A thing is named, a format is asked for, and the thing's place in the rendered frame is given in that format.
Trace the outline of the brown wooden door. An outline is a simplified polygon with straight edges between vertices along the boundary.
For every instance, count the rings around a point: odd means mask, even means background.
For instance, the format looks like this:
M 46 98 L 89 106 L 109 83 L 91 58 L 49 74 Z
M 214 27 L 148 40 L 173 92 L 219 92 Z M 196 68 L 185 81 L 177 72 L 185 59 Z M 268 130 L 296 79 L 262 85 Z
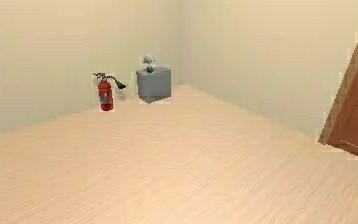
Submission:
M 358 156 L 358 41 L 318 142 Z

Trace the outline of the red fire extinguisher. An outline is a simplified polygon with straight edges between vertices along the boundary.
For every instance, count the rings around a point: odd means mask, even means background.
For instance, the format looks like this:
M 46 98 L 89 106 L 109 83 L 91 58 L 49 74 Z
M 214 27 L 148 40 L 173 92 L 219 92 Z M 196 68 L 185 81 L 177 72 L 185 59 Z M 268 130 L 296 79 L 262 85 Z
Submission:
M 124 89 L 126 85 L 118 81 L 114 76 L 107 75 L 103 72 L 94 73 L 94 76 L 99 80 L 97 87 L 101 110 L 111 111 L 114 108 L 114 105 L 110 79 L 115 82 L 115 85 L 118 89 Z

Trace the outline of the small green base lamp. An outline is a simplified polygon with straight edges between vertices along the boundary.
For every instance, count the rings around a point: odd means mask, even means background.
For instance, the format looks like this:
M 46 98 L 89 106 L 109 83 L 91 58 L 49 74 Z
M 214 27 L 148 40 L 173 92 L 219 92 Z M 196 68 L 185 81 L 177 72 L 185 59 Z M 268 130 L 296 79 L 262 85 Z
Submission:
M 154 72 L 154 68 L 152 66 L 152 64 L 155 62 L 155 59 L 152 55 L 146 55 L 144 58 L 143 58 L 143 63 L 147 65 L 146 67 L 146 71 L 148 73 L 153 73 Z

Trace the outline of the grey box cabinet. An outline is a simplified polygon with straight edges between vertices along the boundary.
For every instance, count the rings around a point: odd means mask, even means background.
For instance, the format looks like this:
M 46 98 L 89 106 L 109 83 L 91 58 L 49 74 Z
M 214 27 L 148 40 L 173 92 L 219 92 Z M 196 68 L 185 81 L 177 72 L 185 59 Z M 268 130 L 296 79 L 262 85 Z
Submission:
M 138 70 L 137 93 L 141 100 L 152 103 L 171 96 L 171 70 L 165 67 L 155 67 L 152 73 Z

